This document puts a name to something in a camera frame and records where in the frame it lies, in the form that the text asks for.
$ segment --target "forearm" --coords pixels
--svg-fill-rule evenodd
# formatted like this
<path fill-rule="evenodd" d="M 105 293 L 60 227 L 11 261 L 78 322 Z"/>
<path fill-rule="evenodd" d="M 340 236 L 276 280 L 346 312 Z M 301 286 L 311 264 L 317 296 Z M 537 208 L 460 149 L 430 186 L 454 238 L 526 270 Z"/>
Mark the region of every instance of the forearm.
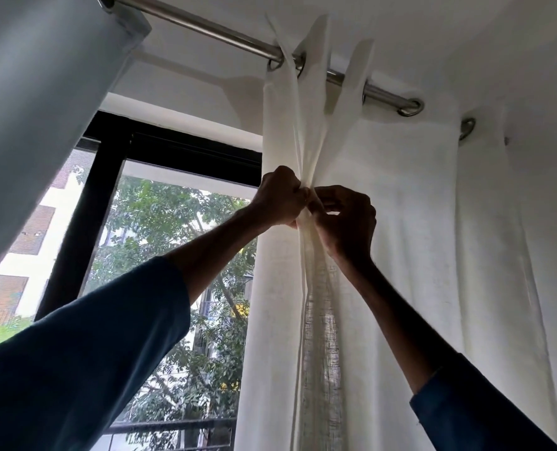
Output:
<path fill-rule="evenodd" d="M 416 394 L 456 351 L 398 294 L 369 257 L 339 262 L 339 266 L 369 306 Z"/>
<path fill-rule="evenodd" d="M 165 257 L 182 272 L 191 303 L 230 259 L 267 227 L 263 214 L 250 205 L 208 233 L 167 253 Z"/>

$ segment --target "person's right hand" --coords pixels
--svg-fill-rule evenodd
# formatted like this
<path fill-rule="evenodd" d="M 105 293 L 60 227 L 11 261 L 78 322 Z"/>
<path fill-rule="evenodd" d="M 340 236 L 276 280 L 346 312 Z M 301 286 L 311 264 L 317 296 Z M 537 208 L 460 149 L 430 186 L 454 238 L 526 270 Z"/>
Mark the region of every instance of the person's right hand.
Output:
<path fill-rule="evenodd" d="M 370 198 L 341 185 L 314 190 L 318 198 L 309 202 L 308 209 L 327 253 L 339 265 L 370 260 L 376 226 L 376 210 Z"/>

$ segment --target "linen curtain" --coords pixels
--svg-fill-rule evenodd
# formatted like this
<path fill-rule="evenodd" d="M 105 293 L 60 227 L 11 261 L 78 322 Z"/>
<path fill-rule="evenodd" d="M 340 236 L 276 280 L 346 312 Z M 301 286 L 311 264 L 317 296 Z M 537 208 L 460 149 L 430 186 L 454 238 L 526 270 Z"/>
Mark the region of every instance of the linen curtain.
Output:
<path fill-rule="evenodd" d="M 272 24 L 289 56 L 285 35 Z M 306 56 L 298 78 L 287 62 L 266 75 L 263 172 L 287 165 L 304 185 L 341 184 L 370 196 L 377 209 L 371 250 L 380 270 L 556 440 L 556 399 L 537 296 L 532 292 L 528 301 L 528 288 L 520 282 L 500 290 L 490 276 L 529 274 L 520 220 L 515 212 L 481 211 L 492 200 L 502 206 L 501 189 L 480 190 L 480 203 L 472 204 L 478 184 L 471 177 L 479 174 L 478 166 L 465 155 L 458 158 L 461 113 L 447 83 L 427 76 L 415 93 L 422 93 L 426 109 L 403 118 L 371 101 L 363 105 L 371 41 L 356 47 L 340 90 L 325 82 L 326 17 L 297 49 Z M 480 130 L 471 135 L 465 154 L 478 143 L 480 156 L 482 146 L 495 146 L 499 137 L 502 156 L 503 134 L 490 127 L 484 127 L 490 136 Z M 483 173 L 502 171 L 492 166 L 485 163 Z M 506 199 L 514 204 L 512 190 Z M 319 252 L 306 218 L 304 211 L 299 232 L 274 227 L 258 240 L 236 449 L 433 449 L 408 406 L 410 389 L 372 314 Z M 482 231 L 474 231 L 477 226 Z M 476 250 L 509 228 L 518 231 L 508 239 L 506 256 L 489 244 Z M 481 273 L 483 263 L 491 263 L 489 275 Z M 497 295 L 487 299 L 492 292 Z M 526 375 L 529 370 L 535 372 Z M 517 378 L 523 379 L 519 385 L 513 383 Z M 522 401 L 522 393 L 531 399 Z"/>
<path fill-rule="evenodd" d="M 0 0 L 0 255 L 150 29 L 119 4 Z"/>

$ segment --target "black window frame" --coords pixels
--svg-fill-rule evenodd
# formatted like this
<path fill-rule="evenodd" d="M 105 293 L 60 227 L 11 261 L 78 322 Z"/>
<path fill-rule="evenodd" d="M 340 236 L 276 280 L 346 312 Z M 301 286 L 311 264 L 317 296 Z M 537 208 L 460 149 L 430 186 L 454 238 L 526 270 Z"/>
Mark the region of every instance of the black window frame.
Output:
<path fill-rule="evenodd" d="M 245 186 L 261 181 L 261 153 L 98 111 L 77 146 L 95 153 L 36 320 L 81 295 L 125 160 Z"/>

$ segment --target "person's left hand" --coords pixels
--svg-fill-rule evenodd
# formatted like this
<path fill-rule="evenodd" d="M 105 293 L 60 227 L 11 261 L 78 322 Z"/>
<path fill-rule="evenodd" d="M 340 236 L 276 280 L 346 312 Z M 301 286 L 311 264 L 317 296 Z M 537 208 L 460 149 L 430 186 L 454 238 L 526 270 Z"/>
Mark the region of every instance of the person's left hand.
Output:
<path fill-rule="evenodd" d="M 279 166 L 273 173 L 262 177 L 248 209 L 255 212 L 263 226 L 284 224 L 296 227 L 295 219 L 310 197 L 310 189 L 300 186 L 301 182 L 290 168 Z"/>

